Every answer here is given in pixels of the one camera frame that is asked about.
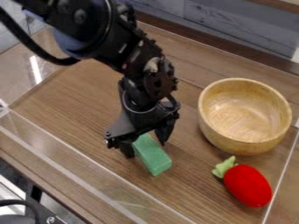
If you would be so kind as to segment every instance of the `black cable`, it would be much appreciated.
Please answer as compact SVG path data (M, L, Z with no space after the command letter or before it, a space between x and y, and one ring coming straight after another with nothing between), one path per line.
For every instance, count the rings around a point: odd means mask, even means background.
M79 62L78 59L70 57L67 59L58 59L53 55L50 55L42 47L34 42L30 35L26 33L21 25L15 22L13 17L9 15L3 7L0 7L0 22L3 22L7 29L17 36L21 42L41 56L45 60L59 66L71 66Z
M17 206L17 205L30 207L33 209L33 212L35 215L35 224L42 224L41 213L31 203L29 203L26 200L19 200L19 199L0 200L0 207L10 207L10 206Z

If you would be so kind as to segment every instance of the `red strawberry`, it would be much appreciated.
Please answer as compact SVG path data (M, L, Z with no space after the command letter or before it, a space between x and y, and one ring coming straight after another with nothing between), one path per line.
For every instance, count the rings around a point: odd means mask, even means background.
M250 207L262 207L273 199L273 190L262 173L246 164L236 164L236 157L217 165L213 174L225 178L225 185L240 201Z

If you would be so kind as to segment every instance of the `wooden bowl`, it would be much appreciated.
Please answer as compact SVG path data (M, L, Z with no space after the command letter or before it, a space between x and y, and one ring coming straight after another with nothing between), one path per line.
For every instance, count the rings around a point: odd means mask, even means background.
M282 141L292 121L286 98L260 81L220 80L201 94L202 132L232 154L250 156L270 151Z

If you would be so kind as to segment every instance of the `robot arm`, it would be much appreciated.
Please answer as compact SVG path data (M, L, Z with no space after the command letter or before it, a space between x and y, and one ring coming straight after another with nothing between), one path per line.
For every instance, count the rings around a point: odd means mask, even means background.
M107 147L121 148L131 158L131 143L151 130L165 144L179 119L181 103L171 95L178 79L162 48L137 27L134 8L115 0L15 1L30 16L55 28L55 39L74 63L93 58L125 75L119 82L123 112L105 135Z

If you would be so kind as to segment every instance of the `screw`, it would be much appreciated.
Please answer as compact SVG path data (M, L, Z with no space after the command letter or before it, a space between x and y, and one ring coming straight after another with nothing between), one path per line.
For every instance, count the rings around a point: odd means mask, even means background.
M89 15L83 9L77 10L74 20L78 25L83 25L87 21Z
M47 223L49 224L53 224L55 222L55 218L54 217L50 217L49 219L47 219Z
M71 11L71 1L61 0L58 3L58 11L61 14L69 14Z

